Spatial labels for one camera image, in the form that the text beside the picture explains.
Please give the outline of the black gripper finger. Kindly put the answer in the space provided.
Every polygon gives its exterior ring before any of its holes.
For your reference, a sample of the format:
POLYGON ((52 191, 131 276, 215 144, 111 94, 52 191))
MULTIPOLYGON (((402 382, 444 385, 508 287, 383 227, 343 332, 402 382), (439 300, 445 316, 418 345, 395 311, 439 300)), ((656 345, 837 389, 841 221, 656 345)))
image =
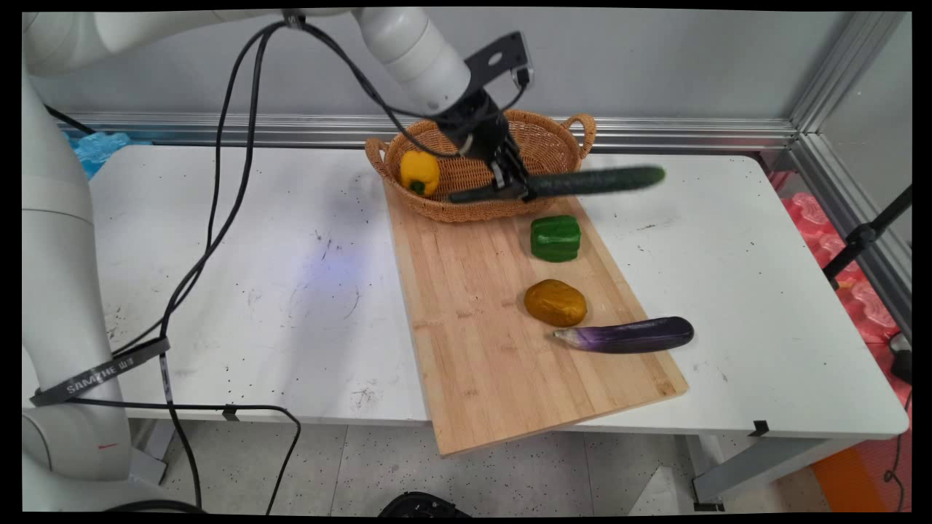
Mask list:
POLYGON ((509 194, 513 189, 513 176, 510 173, 510 154, 506 151, 493 153, 487 166, 493 173, 491 186, 497 194, 509 194))
POLYGON ((502 174, 504 190, 510 196, 521 199, 522 202, 531 202, 536 199, 537 194, 527 183, 529 173, 513 138, 506 138, 502 142, 502 174))

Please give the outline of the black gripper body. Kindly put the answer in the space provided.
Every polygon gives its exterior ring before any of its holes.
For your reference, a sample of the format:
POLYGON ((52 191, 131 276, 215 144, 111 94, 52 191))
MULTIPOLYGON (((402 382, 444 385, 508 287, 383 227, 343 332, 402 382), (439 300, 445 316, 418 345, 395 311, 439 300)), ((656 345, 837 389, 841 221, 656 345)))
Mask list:
POLYGON ((492 162, 506 145, 515 145, 508 119, 484 89, 460 98, 436 115, 435 123, 462 158, 492 162))

